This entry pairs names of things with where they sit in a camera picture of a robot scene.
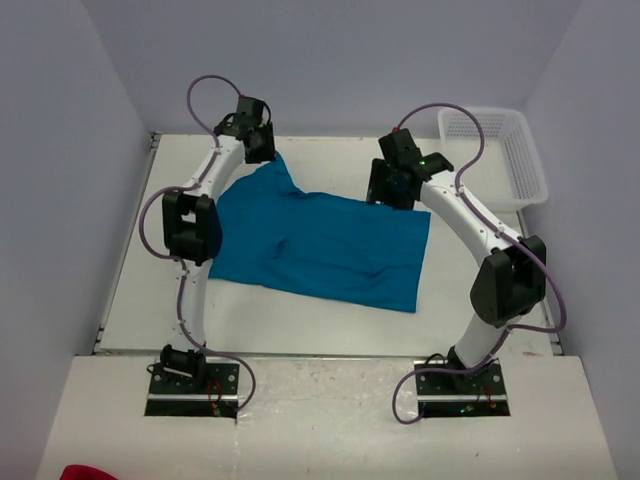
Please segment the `blue t shirt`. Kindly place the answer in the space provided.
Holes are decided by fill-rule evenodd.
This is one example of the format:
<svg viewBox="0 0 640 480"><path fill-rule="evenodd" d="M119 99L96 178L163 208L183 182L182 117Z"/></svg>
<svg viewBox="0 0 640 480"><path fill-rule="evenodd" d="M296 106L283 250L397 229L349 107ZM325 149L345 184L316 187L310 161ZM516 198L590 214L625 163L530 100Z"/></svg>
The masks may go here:
<svg viewBox="0 0 640 480"><path fill-rule="evenodd" d="M223 241L209 278L413 313L428 212L299 189L283 158L220 197Z"/></svg>

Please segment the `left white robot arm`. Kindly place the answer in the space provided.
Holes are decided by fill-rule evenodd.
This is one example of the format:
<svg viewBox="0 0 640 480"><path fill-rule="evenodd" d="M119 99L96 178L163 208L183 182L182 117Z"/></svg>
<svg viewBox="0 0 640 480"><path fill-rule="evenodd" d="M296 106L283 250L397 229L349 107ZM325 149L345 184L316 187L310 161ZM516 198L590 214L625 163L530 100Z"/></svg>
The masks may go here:
<svg viewBox="0 0 640 480"><path fill-rule="evenodd" d="M161 204L164 245L179 262L180 273L174 336L160 362L187 393L198 392L208 379L203 316L206 279L223 240L217 201L241 164L276 156L271 110L261 99L241 95L236 110L213 133L208 156L187 183L162 196Z"/></svg>

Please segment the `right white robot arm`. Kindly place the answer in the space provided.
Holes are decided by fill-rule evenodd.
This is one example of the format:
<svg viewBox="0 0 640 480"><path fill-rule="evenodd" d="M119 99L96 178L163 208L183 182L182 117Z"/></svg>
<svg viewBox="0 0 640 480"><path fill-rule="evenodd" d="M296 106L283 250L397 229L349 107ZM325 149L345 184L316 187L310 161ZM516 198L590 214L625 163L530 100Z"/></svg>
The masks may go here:
<svg viewBox="0 0 640 480"><path fill-rule="evenodd" d="M422 154L408 129L396 128L378 143L382 157L372 161L366 202L399 210L422 203L444 220L479 266L470 290L474 315L450 349L446 368L448 385L467 393L481 382L481 368L508 328L544 299L546 246L499 221L448 159L438 152Z"/></svg>

